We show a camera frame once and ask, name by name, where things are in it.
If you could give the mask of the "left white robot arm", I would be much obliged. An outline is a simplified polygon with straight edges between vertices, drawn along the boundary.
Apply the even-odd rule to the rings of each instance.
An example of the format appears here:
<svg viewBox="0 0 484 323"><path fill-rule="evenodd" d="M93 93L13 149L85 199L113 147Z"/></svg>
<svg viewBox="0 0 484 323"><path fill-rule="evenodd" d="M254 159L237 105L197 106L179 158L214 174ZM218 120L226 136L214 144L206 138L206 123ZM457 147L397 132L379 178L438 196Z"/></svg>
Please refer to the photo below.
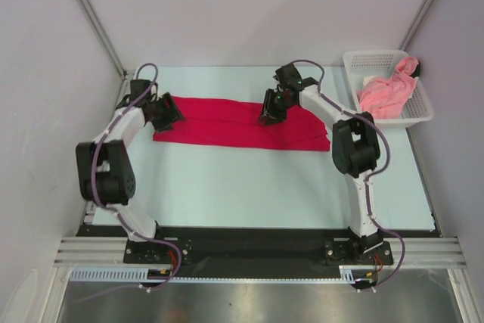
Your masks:
<svg viewBox="0 0 484 323"><path fill-rule="evenodd" d="M168 132L175 123L185 120L170 93L158 93L156 81L133 79L105 130L75 149L83 199L111 213L130 241L142 242L141 254L151 262L166 256L167 244L157 237L156 220L136 201L136 178L128 146L148 124L156 132Z"/></svg>

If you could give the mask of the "red t shirt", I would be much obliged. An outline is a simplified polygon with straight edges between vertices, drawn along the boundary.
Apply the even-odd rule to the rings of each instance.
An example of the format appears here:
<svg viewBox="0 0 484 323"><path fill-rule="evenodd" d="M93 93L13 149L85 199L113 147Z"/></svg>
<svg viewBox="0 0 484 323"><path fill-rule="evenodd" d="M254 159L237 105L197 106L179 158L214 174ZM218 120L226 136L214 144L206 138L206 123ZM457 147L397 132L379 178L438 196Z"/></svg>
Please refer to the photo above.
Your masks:
<svg viewBox="0 0 484 323"><path fill-rule="evenodd" d="M186 120L176 122L169 131L155 132L153 141L276 151L330 150L325 124L301 107L290 108L282 123L263 126L258 123L260 103L182 97L174 101Z"/></svg>

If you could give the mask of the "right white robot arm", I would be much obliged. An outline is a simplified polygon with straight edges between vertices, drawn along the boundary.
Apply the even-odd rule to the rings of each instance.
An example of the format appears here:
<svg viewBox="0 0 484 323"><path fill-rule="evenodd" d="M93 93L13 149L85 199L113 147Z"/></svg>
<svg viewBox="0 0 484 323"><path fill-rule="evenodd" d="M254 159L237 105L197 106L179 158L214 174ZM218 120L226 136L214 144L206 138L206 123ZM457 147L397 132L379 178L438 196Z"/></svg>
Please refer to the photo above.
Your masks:
<svg viewBox="0 0 484 323"><path fill-rule="evenodd" d="M348 247L343 254L357 263L366 263L383 245L381 229L373 213L373 187L370 177L375 174L380 158L377 127L369 113L356 113L322 92L319 79L302 77L293 63L275 71L276 86L265 92L258 123L264 126L284 122L288 110L307 110L331 130L332 161L346 180L351 222Z"/></svg>

